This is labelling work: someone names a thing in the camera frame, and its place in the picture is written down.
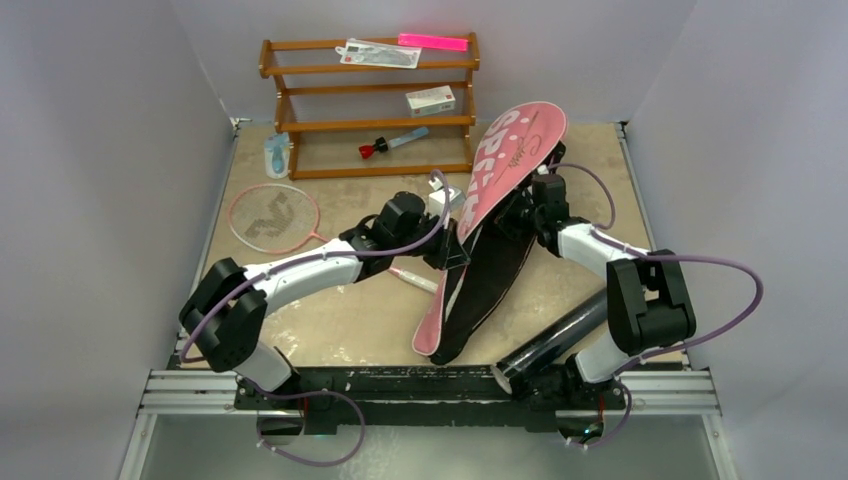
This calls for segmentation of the pink sport racket bag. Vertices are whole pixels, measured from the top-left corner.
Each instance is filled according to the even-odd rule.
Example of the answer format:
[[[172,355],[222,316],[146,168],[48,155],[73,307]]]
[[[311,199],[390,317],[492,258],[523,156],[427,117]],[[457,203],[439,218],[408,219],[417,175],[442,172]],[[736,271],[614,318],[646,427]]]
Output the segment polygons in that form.
[[[531,178],[562,158],[567,128],[559,106],[533,101],[500,115],[481,137],[450,236],[459,263],[442,274],[412,340],[431,364],[455,360],[515,283],[536,240]]]

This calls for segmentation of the black shuttlecock tube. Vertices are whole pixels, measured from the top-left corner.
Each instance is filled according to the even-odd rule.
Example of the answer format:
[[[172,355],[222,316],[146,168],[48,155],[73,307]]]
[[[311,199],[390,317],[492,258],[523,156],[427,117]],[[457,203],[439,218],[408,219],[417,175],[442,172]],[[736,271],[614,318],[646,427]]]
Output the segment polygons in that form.
[[[600,290],[493,364],[490,370],[496,383],[506,394],[519,398],[533,377],[606,320],[607,294]]]

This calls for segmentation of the pink badminton racket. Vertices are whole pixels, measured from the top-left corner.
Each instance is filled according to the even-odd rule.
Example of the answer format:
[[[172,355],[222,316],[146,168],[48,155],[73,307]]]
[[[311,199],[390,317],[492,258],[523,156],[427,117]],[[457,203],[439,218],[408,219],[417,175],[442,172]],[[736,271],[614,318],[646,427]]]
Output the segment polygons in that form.
[[[429,240],[440,226],[446,227],[448,216],[447,210],[431,215],[418,195],[399,192],[380,213],[304,251],[303,246],[319,236],[321,215],[316,201],[292,185],[254,185],[231,202],[227,222],[243,244],[278,258],[240,266],[227,257],[213,269],[224,274],[228,300],[258,291],[270,307],[279,307],[389,270],[395,258],[412,257],[412,249]]]

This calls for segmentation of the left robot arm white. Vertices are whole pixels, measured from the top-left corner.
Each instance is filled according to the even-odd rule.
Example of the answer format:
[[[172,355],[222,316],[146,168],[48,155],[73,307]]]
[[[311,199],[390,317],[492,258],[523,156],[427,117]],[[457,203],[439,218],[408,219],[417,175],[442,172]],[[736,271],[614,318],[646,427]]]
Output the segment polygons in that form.
[[[188,335],[181,361],[234,372],[272,408],[289,407],[299,374],[285,354],[261,340],[266,317],[325,289],[386,272],[398,257],[420,257],[440,270],[461,263],[466,256],[451,217],[461,197],[447,186],[428,200],[402,191],[379,213],[313,250],[264,264],[241,266],[231,257],[215,262],[179,313]]]

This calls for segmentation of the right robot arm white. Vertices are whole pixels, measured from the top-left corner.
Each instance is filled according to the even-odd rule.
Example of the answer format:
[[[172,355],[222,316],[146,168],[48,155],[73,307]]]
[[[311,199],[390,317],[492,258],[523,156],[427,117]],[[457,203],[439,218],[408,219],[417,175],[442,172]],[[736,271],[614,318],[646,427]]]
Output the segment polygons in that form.
[[[584,407],[627,362],[691,338],[696,317],[673,252],[618,244],[588,220],[571,216],[559,175],[535,176],[531,192],[539,244],[605,282],[600,304],[607,332],[566,360],[568,374],[561,381],[564,399]]]

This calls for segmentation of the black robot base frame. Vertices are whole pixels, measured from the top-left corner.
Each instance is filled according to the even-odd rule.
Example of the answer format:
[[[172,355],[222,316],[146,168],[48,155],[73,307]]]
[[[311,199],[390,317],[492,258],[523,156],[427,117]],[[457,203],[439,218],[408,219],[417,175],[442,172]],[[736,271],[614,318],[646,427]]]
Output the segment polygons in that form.
[[[230,415],[292,420],[309,434],[331,435],[354,426],[520,427],[528,432],[575,430],[632,415],[717,414],[719,402],[706,371],[635,370],[618,386],[566,391],[552,374],[513,399],[486,365],[459,367],[303,367],[308,400],[269,400],[234,373],[161,370],[150,374],[139,411],[146,415]],[[633,400],[628,409],[626,400]]]

